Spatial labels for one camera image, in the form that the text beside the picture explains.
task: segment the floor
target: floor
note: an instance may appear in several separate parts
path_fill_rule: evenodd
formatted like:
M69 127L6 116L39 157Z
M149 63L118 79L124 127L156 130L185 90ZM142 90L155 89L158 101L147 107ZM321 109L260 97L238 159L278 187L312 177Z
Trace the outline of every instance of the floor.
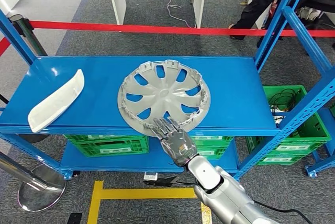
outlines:
M30 8L35 1L35 8ZM238 19L243 0L205 0L202 27L224 28ZM127 0L125 24L184 26L168 16L168 0ZM189 0L174 0L181 5L173 14L194 22ZM41 16L35 10L41 11ZM24 12L32 20L63 20L94 23L115 23L111 0L21 0L15 11ZM254 55L257 38L232 41L229 37L139 35L106 32L37 30L36 35L49 54L56 55ZM317 42L335 63L333 39L318 38ZM0 87L10 98L27 67L13 49L0 58ZM296 38L279 41L261 73L265 85L303 84L312 88L319 75ZM65 139L49 136L35 146L59 160ZM247 154L245 141L237 139L240 156ZM37 162L15 148L9 156L32 169ZM252 198L274 207L297 208L313 223L335 222L334 169L319 173L317 179L307 177L303 167L312 164L310 156L292 166L257 166L243 176L241 184ZM87 223L94 181L103 180L104 188L149 188L142 182L143 173L82 172L69 183L66 195L54 208L32 214L19 208L16 193L20 182L1 174L0 223L66 223L72 212L83 213L81 223ZM279 223L305 223L295 214L280 214L263 209ZM197 199L103 200L98 224L103 223L201 223L200 203ZM213 223L220 223L213 216Z

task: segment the silver stanchion base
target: silver stanchion base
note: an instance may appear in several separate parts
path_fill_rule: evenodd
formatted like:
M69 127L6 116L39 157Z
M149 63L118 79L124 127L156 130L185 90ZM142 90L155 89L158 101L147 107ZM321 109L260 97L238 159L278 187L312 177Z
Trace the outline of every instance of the silver stanchion base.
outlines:
M62 188L60 192L38 191L26 183L22 183L17 192L19 205L26 211L38 212L51 208L58 202L65 192L66 181L63 176L45 165L39 165L32 171L50 186Z

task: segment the robotic arm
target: robotic arm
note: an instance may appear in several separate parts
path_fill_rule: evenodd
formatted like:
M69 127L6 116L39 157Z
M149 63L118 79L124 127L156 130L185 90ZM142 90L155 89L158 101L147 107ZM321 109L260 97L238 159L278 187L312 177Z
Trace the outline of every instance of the robotic arm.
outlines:
M184 167L195 179L195 193L224 224L278 224L254 205L245 190L220 166L214 167L197 149L187 133L169 118L154 119L152 129L163 149L179 167Z

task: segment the yellow floor tape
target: yellow floor tape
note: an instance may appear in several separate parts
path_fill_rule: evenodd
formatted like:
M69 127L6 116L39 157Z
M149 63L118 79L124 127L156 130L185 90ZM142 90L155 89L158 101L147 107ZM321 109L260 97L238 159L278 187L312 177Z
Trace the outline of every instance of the yellow floor tape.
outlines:
M193 188L164 189L103 189L103 181L95 181L92 192L88 224L97 224L102 199L173 199L196 198ZM203 224L211 224L211 210L201 203Z
M212 212L201 202L202 224L212 224Z

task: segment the green plastic crate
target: green plastic crate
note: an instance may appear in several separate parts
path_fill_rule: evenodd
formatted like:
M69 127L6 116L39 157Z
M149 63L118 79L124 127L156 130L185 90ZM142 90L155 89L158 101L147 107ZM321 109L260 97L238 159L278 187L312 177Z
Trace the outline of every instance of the green plastic crate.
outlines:
M225 136L191 136L197 147L226 147L234 137Z
M267 156L257 165L293 165L299 160L303 158L304 155L287 156L287 155L275 155Z
M218 160L234 137L226 136L191 136L198 153L208 160Z
M302 85L268 85L263 86L263 89L269 102L272 99L278 104L283 104L278 106L280 110L283 111L287 111L288 106L297 104L307 94ZM295 93L295 96L292 100L290 94L285 93Z
M64 135L88 157L149 152L147 136Z
M275 103L281 104L279 109L283 111L291 109L307 94L301 85L264 86L264 91L268 100L275 100ZM285 96L285 92L295 93L295 96ZM263 137L246 137L249 152L263 139ZM265 161L260 161L258 165L294 164L330 140L330 136L327 128L315 113L269 153L264 158Z
M263 140L260 137L247 137L247 149L250 153L254 149L257 145ZM278 145L276 148L269 152L268 155L308 155L321 145L324 142L309 142L309 141L300 141L300 142L290 142L284 141Z
M335 104L333 104L332 106L330 107L331 113L333 114L333 116L335 118Z
M198 153L208 160L219 160L223 155L226 148L201 148L197 147Z

